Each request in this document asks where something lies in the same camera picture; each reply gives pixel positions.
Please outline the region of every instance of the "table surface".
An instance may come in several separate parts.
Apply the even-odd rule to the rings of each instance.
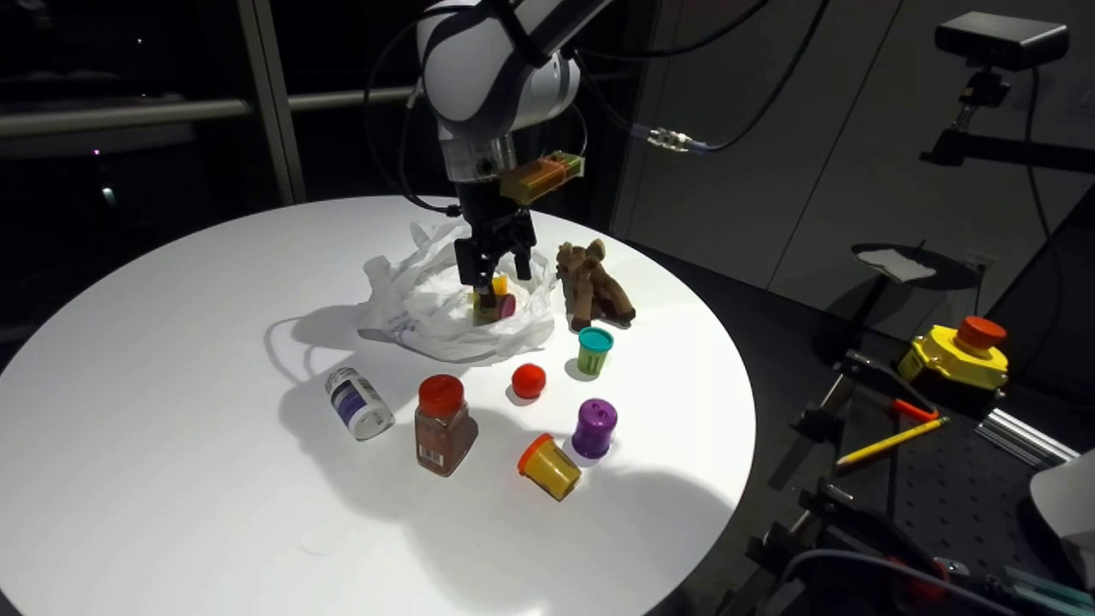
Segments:
[[[751,463],[751,391],[718,319],[605,239],[639,319],[573,380],[562,288],[541,351],[435,364],[358,337],[361,263],[411,254],[399,198],[341,198],[211,224],[68,301],[0,376],[0,588],[58,611],[647,611],[725,529]],[[590,228],[533,214],[552,260]],[[507,398],[518,364],[533,405]],[[361,369],[395,425],[353,440],[321,376]],[[412,391],[466,380],[479,440],[456,475],[412,463]],[[620,408],[612,453],[554,502],[518,448],[565,440],[585,398]]]

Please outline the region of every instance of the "brown bottle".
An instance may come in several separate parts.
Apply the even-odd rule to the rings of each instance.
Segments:
[[[416,463],[437,475],[450,475],[475,437],[479,425],[466,408],[466,388],[447,372],[419,380],[412,410]]]

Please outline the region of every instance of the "plush toy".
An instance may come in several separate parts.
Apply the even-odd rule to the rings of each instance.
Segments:
[[[601,268],[605,247],[590,239],[587,247],[556,247],[556,276],[569,301],[571,329],[585,329],[590,319],[628,326],[636,309],[626,291]]]

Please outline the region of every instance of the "plastic bag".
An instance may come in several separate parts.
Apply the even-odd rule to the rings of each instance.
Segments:
[[[456,239],[468,237],[468,224],[456,222],[435,232],[412,224],[411,237],[416,248],[399,268],[390,268],[387,256],[366,263],[374,295],[361,303],[358,336],[390,337],[445,364],[507,358],[548,343],[554,271],[541,248],[529,254],[529,280],[516,280],[514,254],[499,260],[496,272],[510,276],[516,311],[479,326],[472,288],[456,271]]]

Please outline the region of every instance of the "purple cup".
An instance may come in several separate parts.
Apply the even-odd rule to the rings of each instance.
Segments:
[[[601,398],[587,398],[579,408],[579,428],[571,433],[571,446],[580,457],[601,457],[607,453],[617,428],[617,408]]]

